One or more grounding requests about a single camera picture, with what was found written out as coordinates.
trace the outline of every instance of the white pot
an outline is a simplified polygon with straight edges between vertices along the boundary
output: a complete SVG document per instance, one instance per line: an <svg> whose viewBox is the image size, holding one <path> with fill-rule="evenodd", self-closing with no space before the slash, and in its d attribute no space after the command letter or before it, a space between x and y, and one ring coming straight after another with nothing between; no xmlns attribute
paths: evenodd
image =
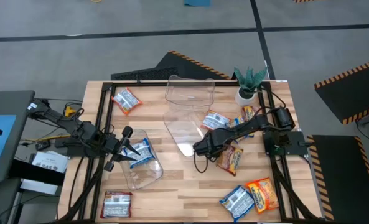
<svg viewBox="0 0 369 224"><path fill-rule="evenodd" d="M240 95L240 89L241 88L238 88L238 91L236 92L236 95L235 95L236 103L238 103L238 105L240 105L240 106L250 105L256 94L254 93L251 98L245 99Z"/></svg>

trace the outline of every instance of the clear plastic container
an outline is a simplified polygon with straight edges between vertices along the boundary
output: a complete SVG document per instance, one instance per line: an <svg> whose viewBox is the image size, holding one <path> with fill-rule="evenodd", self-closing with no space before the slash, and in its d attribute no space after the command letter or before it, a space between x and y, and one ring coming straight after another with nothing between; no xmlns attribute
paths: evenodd
<svg viewBox="0 0 369 224"><path fill-rule="evenodd" d="M140 164L138 166L130 169L129 161L121 161L121 167L123 174L126 178L126 182L128 183L128 188L130 190L137 190L143 188L157 180L159 180L164 174L164 170L161 166L161 163L158 160L157 154L155 153L154 148L145 131L143 130L134 130L132 136L129 138L130 145L134 145L140 143L146 138L149 142L151 153L155 157L155 159L151 159L144 164Z"/></svg>
<svg viewBox="0 0 369 224"><path fill-rule="evenodd" d="M192 156L192 145L203 139L201 128L213 103L215 82L212 79L191 80L172 75L167 83L165 99L170 103L164 114L166 128L184 156Z"/></svg>

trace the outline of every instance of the yellow cable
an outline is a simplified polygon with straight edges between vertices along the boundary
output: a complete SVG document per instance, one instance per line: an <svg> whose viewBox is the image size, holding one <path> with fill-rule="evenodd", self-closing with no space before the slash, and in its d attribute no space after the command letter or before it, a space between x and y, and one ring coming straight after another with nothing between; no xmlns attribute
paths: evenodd
<svg viewBox="0 0 369 224"><path fill-rule="evenodd" d="M46 138L41 138L41 139L22 139L23 141L33 141L33 142L36 142L36 141L44 141L44 140L51 140L51 139L57 139L57 138L66 138L66 137L69 137L70 135L67 134L67 135L63 135L63 136L50 136L50 137L46 137Z"/></svg>

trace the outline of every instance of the wooden table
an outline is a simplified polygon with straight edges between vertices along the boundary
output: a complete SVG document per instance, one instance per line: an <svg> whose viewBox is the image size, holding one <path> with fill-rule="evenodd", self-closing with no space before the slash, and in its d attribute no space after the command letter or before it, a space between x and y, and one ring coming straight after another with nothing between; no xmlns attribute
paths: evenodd
<svg viewBox="0 0 369 224"><path fill-rule="evenodd" d="M270 82L272 91L286 102L296 122L296 128L298 128L297 116L288 83L275 80ZM101 86L102 82L88 82L83 98L85 112L80 117L82 121L95 121ZM237 185L244 185L248 181L264 177L273 179L269 157L264 153L261 132L256 132L254 138L248 138L240 142L240 146L244 149L244 154L236 177L212 163L209 163L206 173L198 173L194 167L193 157L182 155L163 122L162 115L169 110L169 104L165 100L165 89L165 87L131 87L130 90L143 102L143 105L133 110L129 116L125 116L114 105L111 118L111 124L116 127L114 133L117 134L117 137L120 137L121 130L126 125L131 126L133 129L143 129L147 132L164 169L162 179L133 192L131 218L102 219L100 218L100 212L105 191L128 191L126 179L120 165L116 163L112 172L103 173L96 222L232 222L233 219L230 212L219 203L219 200L231 192ZM234 101L237 89L238 87L233 86L217 86L215 89L215 102L211 106L211 110L229 118L237 117L241 109ZM266 105L268 105L267 97L265 96L264 99L266 100ZM103 110L103 123L106 119L107 100ZM255 99L253 106L260 107L258 102L258 99ZM72 180L79 160L79 158L74 158L69 162L58 206L60 216L68 210ZM197 160L198 166L203 169L205 159L199 157ZM310 211L320 217L320 207L309 165L299 156L287 156L287 160L293 189ZM82 191L86 164L87 159L83 161L80 167L78 179L74 186L72 202L76 201ZM283 188L282 191L287 217L290 217L291 212L287 194ZM92 199L93 193L91 192L86 203L85 218L88 218L90 215ZM278 209L258 215L256 209L253 208L240 221L272 222L278 220L280 220Z"/></svg>

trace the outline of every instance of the paper document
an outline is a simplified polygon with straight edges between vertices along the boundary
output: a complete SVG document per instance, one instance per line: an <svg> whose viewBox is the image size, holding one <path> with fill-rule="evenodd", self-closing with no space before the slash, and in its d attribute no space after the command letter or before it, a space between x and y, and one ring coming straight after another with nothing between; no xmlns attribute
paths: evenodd
<svg viewBox="0 0 369 224"><path fill-rule="evenodd" d="M64 173L68 166L68 157L52 151L38 152L32 165ZM22 181L21 188L51 195L55 194L57 190L56 185L27 179Z"/></svg>

